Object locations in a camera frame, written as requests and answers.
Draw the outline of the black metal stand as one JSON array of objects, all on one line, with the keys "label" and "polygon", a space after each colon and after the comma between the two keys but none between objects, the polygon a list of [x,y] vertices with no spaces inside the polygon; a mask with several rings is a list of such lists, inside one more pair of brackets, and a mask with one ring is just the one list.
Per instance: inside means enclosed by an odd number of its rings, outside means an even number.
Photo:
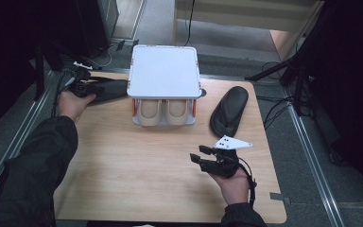
[{"label": "black metal stand", "polygon": [[80,55],[77,55],[74,51],[66,48],[59,42],[51,40],[40,41],[35,48],[35,71],[36,71],[36,93],[34,100],[39,100],[45,90],[44,85],[44,66],[46,61],[52,70],[61,71],[63,69],[63,61],[60,54],[67,55],[81,67],[85,67],[89,70],[95,70],[95,68],[83,59]]}]

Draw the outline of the person's left hand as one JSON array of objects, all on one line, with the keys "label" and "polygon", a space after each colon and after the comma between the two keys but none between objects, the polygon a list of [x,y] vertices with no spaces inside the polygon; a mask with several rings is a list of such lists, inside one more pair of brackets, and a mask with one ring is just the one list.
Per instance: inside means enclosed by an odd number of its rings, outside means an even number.
[{"label": "person's left hand", "polygon": [[76,122],[95,98],[95,94],[77,97],[72,92],[61,92],[58,102],[59,116],[67,116]]}]

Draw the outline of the black power plugs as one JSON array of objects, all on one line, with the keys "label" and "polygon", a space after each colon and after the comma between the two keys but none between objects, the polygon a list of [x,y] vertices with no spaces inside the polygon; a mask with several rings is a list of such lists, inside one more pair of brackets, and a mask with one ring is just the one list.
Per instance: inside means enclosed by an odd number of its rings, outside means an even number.
[{"label": "black power plugs", "polygon": [[133,51],[133,48],[139,43],[138,40],[122,40],[116,44],[116,50],[128,50],[129,52]]}]

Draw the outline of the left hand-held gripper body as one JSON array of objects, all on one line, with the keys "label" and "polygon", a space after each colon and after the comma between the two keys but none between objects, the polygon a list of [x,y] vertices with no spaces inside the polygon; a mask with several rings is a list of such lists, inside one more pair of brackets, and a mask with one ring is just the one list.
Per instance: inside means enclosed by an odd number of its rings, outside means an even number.
[{"label": "left hand-held gripper body", "polygon": [[94,87],[88,84],[92,70],[91,66],[86,66],[83,63],[74,62],[76,71],[73,71],[71,78],[65,83],[65,87],[77,97],[86,97],[94,92]]}]

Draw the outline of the black flip-flop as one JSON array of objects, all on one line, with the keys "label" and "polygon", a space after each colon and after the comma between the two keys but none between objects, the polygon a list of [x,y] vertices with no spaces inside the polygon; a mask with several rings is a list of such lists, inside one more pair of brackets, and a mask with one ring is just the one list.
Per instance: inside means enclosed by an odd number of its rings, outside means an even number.
[{"label": "black flip-flop", "polygon": [[241,86],[231,88],[216,105],[210,128],[218,137],[234,137],[249,99],[248,91]]},{"label": "black flip-flop", "polygon": [[102,83],[105,87],[104,94],[102,96],[97,96],[92,101],[93,104],[124,98],[128,95],[128,81],[126,79],[92,77],[92,81],[88,81],[87,83]]}]

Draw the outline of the black tripod stand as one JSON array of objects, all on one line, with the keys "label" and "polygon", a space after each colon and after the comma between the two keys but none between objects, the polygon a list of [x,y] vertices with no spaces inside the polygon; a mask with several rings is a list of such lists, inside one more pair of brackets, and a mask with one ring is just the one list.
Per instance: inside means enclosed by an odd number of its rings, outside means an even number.
[{"label": "black tripod stand", "polygon": [[288,87],[295,83],[295,91],[293,95],[293,108],[298,116],[302,116],[302,92],[306,73],[306,50],[298,50],[292,57],[282,61],[269,69],[256,74],[254,76],[245,77],[245,80],[257,81],[263,79],[273,73],[285,70],[279,81],[283,87]]}]

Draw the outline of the person's right hand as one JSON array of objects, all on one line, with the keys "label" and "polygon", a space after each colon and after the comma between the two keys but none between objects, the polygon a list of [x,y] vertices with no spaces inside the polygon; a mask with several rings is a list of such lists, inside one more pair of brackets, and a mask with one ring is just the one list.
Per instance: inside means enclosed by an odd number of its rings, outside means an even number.
[{"label": "person's right hand", "polygon": [[220,188],[221,195],[228,205],[249,201],[250,185],[248,176],[240,167],[230,178],[211,174],[212,179]]}]

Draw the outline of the white shoe rack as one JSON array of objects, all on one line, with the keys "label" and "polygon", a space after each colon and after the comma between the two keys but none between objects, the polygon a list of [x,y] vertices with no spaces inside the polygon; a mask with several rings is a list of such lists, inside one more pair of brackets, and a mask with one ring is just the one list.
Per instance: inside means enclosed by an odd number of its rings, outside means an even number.
[{"label": "white shoe rack", "polygon": [[136,125],[142,126],[137,118],[141,99],[162,101],[162,118],[156,126],[174,126],[165,120],[165,104],[169,99],[186,99],[188,118],[184,125],[194,124],[197,100],[201,97],[196,49],[188,46],[136,45],[131,55],[127,93],[132,99],[132,121]]}]

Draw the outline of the dark cabinet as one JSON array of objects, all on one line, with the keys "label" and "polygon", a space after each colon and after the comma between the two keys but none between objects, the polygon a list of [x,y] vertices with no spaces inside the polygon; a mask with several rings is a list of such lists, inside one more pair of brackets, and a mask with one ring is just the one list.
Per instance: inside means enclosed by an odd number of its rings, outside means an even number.
[{"label": "dark cabinet", "polygon": [[76,0],[85,55],[94,57],[110,46],[119,10],[116,0]]}]

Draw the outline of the metal floor rail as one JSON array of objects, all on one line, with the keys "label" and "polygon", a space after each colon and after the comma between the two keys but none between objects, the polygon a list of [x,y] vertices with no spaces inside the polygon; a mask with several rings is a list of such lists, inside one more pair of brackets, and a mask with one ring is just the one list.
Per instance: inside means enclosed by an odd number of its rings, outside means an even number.
[{"label": "metal floor rail", "polygon": [[335,196],[332,189],[324,175],[323,169],[320,165],[319,159],[316,155],[312,142],[308,136],[306,128],[303,124],[302,118],[298,116],[293,107],[289,107],[289,114],[292,119],[293,125],[299,136],[302,144],[303,152],[306,157],[307,163],[311,170],[315,185],[320,194],[322,205],[325,209],[327,217],[329,218],[331,227],[346,227],[342,215],[337,206]]},{"label": "metal floor rail", "polygon": [[45,90],[39,99],[34,99],[37,86],[32,84],[0,119],[0,174],[4,162],[19,153],[29,133],[49,116],[60,77],[60,73],[49,71],[45,75]]}]

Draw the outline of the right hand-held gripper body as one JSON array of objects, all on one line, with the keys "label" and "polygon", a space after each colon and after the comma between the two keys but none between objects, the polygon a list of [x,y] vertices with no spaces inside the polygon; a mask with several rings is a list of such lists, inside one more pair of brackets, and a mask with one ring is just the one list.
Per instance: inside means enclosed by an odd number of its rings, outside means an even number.
[{"label": "right hand-held gripper body", "polygon": [[241,148],[251,148],[253,143],[242,141],[224,135],[212,147],[212,153],[216,157],[216,163],[219,166],[218,176],[224,178],[232,177],[239,168],[239,157],[237,150]]}]

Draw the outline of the cream perforated clog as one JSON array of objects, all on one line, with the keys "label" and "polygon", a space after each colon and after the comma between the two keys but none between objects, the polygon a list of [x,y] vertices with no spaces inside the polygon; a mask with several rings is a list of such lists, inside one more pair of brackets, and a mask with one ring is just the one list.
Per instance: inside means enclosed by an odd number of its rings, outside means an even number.
[{"label": "cream perforated clog", "polygon": [[162,118],[160,99],[141,99],[137,108],[137,118],[142,126],[156,126]]},{"label": "cream perforated clog", "polygon": [[169,99],[165,104],[165,120],[170,125],[184,125],[188,118],[188,101],[186,99]]}]

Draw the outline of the beige wooden furniture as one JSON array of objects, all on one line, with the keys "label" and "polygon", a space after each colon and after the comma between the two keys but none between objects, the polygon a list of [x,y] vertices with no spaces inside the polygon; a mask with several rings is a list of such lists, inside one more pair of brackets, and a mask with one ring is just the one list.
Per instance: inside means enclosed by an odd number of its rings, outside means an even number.
[{"label": "beige wooden furniture", "polygon": [[174,0],[174,24],[189,19],[268,29],[282,61],[317,22],[322,0]]}]

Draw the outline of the grey tape strip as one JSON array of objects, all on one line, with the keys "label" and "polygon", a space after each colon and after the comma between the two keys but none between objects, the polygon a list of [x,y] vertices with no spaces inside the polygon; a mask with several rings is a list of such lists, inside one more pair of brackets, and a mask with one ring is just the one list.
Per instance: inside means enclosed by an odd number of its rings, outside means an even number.
[{"label": "grey tape strip", "polygon": [[289,197],[285,197],[281,193],[270,192],[269,193],[269,196],[270,196],[270,198],[272,200],[282,201],[284,204],[290,204],[291,203],[291,199]]}]

